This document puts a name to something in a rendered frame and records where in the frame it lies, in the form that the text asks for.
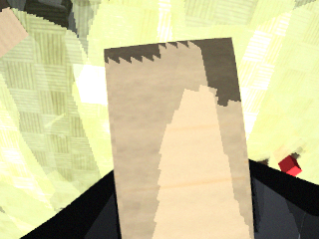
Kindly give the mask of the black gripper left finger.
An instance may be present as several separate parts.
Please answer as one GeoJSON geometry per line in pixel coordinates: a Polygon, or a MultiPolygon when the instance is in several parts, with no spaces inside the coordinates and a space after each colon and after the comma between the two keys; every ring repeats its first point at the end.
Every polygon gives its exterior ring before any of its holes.
{"type": "Polygon", "coordinates": [[[20,239],[123,239],[113,169],[20,239]]]}

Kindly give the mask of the small red block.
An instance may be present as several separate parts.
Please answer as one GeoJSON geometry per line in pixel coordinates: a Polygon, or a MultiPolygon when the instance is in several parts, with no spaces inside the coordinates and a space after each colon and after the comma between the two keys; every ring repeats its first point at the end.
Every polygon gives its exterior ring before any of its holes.
{"type": "Polygon", "coordinates": [[[300,168],[300,164],[298,164],[298,160],[292,158],[292,155],[287,155],[286,158],[279,160],[279,168],[280,171],[288,172],[291,175],[298,175],[302,168],[300,168]]]}

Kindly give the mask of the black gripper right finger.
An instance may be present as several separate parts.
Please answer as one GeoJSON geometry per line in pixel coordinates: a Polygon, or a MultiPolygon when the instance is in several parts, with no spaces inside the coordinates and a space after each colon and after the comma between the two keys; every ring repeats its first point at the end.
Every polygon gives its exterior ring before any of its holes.
{"type": "Polygon", "coordinates": [[[319,184],[254,159],[248,166],[254,239],[319,239],[319,184]]]}

